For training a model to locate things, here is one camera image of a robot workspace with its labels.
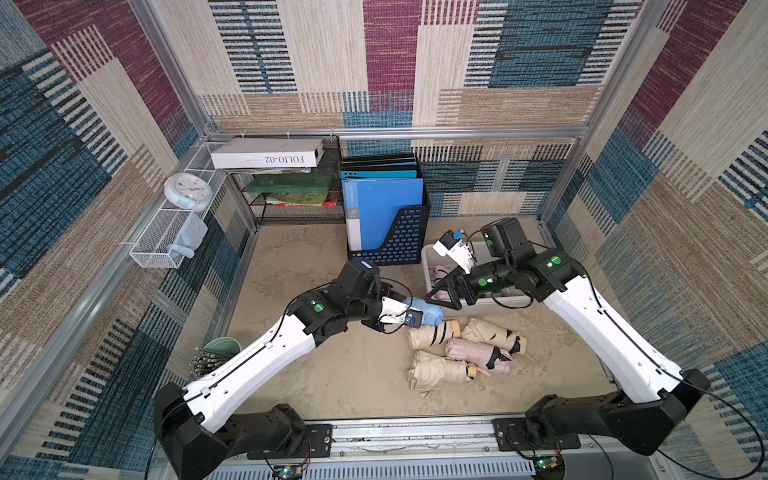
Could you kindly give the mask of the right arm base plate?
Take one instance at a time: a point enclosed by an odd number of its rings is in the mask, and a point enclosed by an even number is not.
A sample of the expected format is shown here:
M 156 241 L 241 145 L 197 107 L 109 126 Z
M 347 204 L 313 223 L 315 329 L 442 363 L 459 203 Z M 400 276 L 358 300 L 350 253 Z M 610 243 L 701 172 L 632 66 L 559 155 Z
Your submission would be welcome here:
M 501 417 L 491 420 L 498 449 L 502 452 L 516 450 L 577 450 L 581 441 L 576 434 L 555 436 L 546 433 L 525 417 Z

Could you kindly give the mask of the blue umbrella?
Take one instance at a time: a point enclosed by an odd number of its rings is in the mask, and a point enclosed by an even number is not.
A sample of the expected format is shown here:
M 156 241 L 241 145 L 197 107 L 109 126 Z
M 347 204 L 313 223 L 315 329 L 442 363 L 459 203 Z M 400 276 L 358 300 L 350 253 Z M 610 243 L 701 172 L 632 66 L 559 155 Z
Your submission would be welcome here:
M 421 326 L 438 326 L 445 318 L 443 308 L 439 305 L 424 303 L 415 299 L 415 303 L 408 309 L 405 317 L 405 325 L 412 328 Z

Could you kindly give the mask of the beige umbrella front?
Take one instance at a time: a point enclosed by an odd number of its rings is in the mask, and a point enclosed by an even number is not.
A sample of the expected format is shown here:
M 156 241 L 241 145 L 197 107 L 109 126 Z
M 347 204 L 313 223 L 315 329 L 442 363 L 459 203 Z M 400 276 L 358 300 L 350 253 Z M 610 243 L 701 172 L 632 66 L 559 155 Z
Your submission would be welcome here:
M 407 372 L 410 389 L 421 397 L 445 384 L 464 384 L 474 380 L 480 371 L 469 362 L 453 360 L 426 351 L 416 351 Z

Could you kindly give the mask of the beige umbrella black stripes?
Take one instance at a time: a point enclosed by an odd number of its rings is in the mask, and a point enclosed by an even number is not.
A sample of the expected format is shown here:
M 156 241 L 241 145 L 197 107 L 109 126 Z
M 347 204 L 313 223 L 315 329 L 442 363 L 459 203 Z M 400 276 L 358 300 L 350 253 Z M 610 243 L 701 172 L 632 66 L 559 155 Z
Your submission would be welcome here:
M 437 326 L 424 325 L 406 332 L 406 341 L 411 350 L 430 348 L 460 337 L 461 328 L 457 320 L 443 321 Z

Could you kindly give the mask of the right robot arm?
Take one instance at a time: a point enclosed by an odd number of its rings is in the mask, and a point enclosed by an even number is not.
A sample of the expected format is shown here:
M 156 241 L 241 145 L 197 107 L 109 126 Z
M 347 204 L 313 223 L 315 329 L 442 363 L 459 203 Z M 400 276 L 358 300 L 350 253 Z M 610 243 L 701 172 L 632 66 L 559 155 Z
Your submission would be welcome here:
M 684 371 L 655 349 L 594 287 L 587 270 L 563 249 L 526 237 L 513 217 L 480 230 L 492 259 L 479 264 L 467 235 L 446 231 L 432 246 L 455 268 L 434 289 L 448 293 L 442 307 L 460 310 L 483 294 L 514 288 L 561 317 L 608 369 L 616 392 L 565 398 L 546 395 L 525 413 L 524 430 L 535 447 L 567 435 L 615 438 L 649 456 L 709 390 L 698 369 Z

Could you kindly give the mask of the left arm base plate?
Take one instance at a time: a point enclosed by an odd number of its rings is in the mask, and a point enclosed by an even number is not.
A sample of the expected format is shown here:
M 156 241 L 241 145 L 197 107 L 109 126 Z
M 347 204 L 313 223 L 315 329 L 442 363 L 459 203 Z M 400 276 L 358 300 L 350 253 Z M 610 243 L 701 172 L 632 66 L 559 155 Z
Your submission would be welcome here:
M 277 449 L 258 449 L 247 453 L 249 460 L 329 458 L 333 443 L 333 425 L 309 424 L 302 434 L 291 437 L 286 446 Z

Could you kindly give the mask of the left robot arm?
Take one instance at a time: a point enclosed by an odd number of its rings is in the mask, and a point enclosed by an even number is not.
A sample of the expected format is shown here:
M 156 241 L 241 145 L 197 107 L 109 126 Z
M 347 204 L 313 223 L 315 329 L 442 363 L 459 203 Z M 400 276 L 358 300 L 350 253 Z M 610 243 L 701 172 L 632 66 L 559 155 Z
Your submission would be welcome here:
M 160 388 L 154 430 L 177 477 L 203 479 L 242 454 L 302 455 L 306 426 L 292 407 L 239 414 L 240 406 L 293 361 L 347 331 L 349 322 L 382 330 L 382 316 L 397 317 L 408 306 L 378 266 L 354 259 L 333 281 L 292 299 L 265 334 L 214 371 L 185 387 Z

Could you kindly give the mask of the pale pink small umbrella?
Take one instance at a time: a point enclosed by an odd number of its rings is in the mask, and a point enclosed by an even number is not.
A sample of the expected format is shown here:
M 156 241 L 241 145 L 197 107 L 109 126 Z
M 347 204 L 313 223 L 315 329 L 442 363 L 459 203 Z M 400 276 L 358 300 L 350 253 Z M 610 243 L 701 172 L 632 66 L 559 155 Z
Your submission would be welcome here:
M 442 264 L 438 264 L 434 268 L 431 268 L 430 269 L 430 280 L 431 280 L 432 287 L 435 288 L 436 285 L 443 278 L 445 278 L 447 275 L 449 275 L 451 273 L 451 271 L 452 271 L 451 267 L 448 267 L 448 266 L 445 266 L 445 265 L 442 265 Z M 439 301 L 449 301 L 450 300 L 450 294 L 449 294 L 449 292 L 446 289 L 441 289 L 441 290 L 436 291 L 432 295 L 432 297 L 435 300 L 439 300 Z

